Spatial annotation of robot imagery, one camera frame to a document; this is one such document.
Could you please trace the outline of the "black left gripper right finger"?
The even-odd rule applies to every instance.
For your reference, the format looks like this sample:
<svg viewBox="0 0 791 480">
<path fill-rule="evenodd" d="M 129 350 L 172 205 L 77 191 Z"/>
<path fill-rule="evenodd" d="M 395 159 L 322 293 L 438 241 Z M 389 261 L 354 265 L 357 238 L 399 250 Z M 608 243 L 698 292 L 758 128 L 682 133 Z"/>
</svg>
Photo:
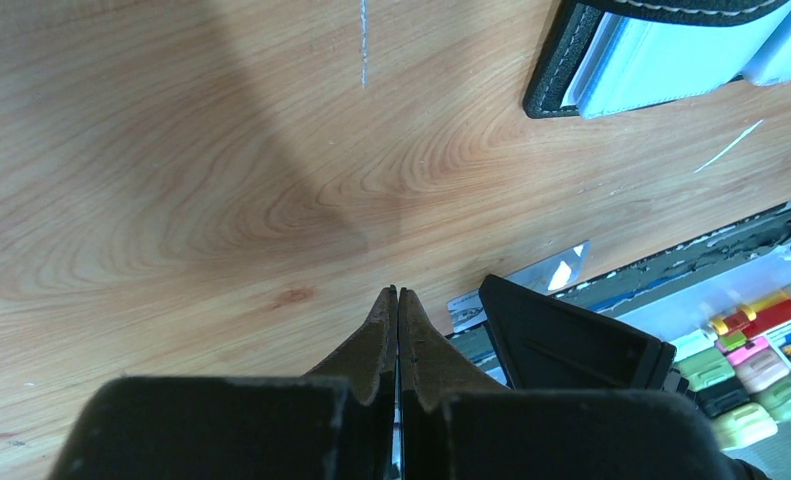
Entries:
<svg viewBox="0 0 791 480">
<path fill-rule="evenodd" d="M 511 390 L 459 353 L 418 295 L 398 304 L 408 479 L 736 479 L 703 417 L 652 390 Z"/>
</svg>

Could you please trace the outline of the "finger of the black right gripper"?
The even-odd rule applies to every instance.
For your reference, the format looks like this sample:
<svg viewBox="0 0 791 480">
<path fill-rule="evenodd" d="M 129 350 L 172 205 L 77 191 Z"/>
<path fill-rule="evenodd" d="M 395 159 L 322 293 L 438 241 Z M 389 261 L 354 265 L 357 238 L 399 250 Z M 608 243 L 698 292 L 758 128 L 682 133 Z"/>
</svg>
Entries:
<svg viewBox="0 0 791 480">
<path fill-rule="evenodd" d="M 676 354 L 671 344 L 495 275 L 485 277 L 478 294 L 512 388 L 663 387 Z"/>
</svg>

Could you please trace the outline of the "white credit card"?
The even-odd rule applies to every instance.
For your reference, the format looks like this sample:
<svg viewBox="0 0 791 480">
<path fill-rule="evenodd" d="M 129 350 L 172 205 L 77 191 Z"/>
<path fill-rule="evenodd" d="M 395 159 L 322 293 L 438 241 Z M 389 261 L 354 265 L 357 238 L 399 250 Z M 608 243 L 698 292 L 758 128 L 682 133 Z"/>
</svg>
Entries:
<svg viewBox="0 0 791 480">
<path fill-rule="evenodd" d="M 505 279 L 543 295 L 558 292 L 579 278 L 589 250 L 590 241 L 584 241 L 507 275 Z M 449 301 L 447 309 L 455 334 L 487 320 L 477 289 Z"/>
</svg>

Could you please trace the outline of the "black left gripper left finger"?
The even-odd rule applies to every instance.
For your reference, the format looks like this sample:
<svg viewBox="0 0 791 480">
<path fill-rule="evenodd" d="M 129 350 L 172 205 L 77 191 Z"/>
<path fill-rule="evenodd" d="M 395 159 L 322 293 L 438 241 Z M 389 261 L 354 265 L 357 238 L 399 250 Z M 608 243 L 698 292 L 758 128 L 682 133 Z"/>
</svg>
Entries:
<svg viewBox="0 0 791 480">
<path fill-rule="evenodd" d="M 297 377 L 130 376 L 79 415 L 54 479 L 386 479 L 397 291 Z"/>
</svg>

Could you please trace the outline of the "black card holder with sleeves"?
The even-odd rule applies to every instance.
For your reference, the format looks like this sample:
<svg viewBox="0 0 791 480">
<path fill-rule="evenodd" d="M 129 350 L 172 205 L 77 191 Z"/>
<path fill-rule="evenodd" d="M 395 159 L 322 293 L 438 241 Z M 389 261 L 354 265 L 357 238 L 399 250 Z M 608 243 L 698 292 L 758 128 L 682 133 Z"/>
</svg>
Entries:
<svg viewBox="0 0 791 480">
<path fill-rule="evenodd" d="M 791 1 L 563 1 L 522 107 L 594 119 L 791 82 Z"/>
</svg>

